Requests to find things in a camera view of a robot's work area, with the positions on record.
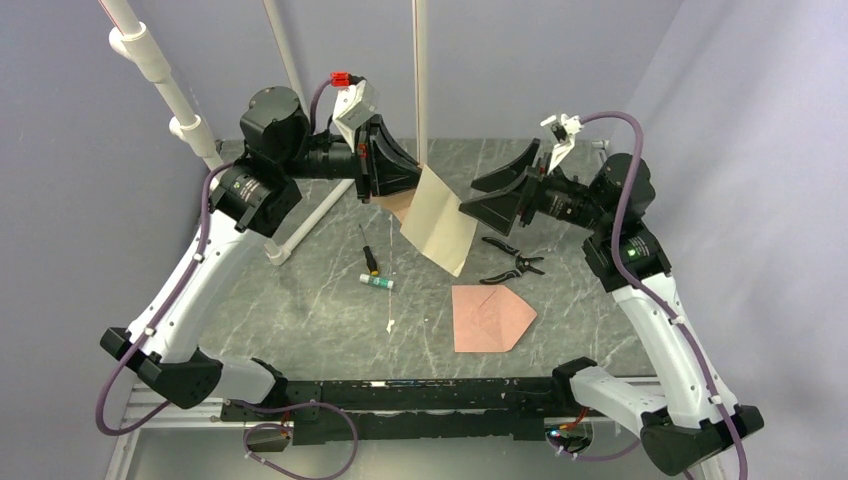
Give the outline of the tan paper letter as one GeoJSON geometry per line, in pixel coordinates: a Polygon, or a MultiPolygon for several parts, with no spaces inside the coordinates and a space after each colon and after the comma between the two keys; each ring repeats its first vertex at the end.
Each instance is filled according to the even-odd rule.
{"type": "Polygon", "coordinates": [[[459,211],[460,198],[424,165],[400,233],[423,256],[459,277],[474,239],[477,221],[459,211]]]}

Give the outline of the pink envelope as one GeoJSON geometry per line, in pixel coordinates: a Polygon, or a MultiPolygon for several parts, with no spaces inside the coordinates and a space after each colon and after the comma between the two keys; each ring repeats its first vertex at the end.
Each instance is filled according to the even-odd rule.
{"type": "Polygon", "coordinates": [[[505,285],[455,285],[451,289],[454,351],[511,351],[537,312],[505,285]]]}

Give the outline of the green glue stick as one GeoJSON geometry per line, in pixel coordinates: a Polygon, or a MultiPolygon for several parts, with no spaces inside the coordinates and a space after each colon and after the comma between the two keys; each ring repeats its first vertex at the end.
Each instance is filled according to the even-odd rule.
{"type": "Polygon", "coordinates": [[[394,288],[394,281],[391,279],[383,278],[376,275],[370,274],[361,274],[359,276],[359,281],[363,284],[373,286],[375,288],[392,290],[394,288]]]}

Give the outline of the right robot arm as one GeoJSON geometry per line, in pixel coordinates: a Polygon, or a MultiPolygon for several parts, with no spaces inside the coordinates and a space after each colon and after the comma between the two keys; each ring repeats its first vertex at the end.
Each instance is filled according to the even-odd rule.
{"type": "Polygon", "coordinates": [[[549,396],[557,411],[574,415],[585,408],[617,422],[668,476],[690,475],[762,429],[760,411],[739,403],[703,352],[671,263],[644,223],[655,197],[645,161],[612,155],[582,183],[566,177],[533,141],[471,186],[477,195],[460,211],[492,229],[495,245],[538,214],[588,231],[585,261],[635,329],[661,386],[658,395],[648,395],[581,357],[553,370],[549,396]]]}

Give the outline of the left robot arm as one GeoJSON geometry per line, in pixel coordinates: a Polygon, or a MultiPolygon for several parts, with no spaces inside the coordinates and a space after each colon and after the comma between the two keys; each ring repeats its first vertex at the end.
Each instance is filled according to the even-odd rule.
{"type": "Polygon", "coordinates": [[[414,189],[419,164],[390,135],[363,78],[342,87],[331,128],[315,132],[298,95],[257,92],[240,120],[242,154],[203,193],[201,224],[150,307],[101,347],[173,405],[208,397],[247,402],[264,420],[287,406],[285,377],[258,359],[216,359],[199,345],[206,323],[252,252],[270,240],[301,199],[301,179],[350,180],[368,202],[414,189]]]}

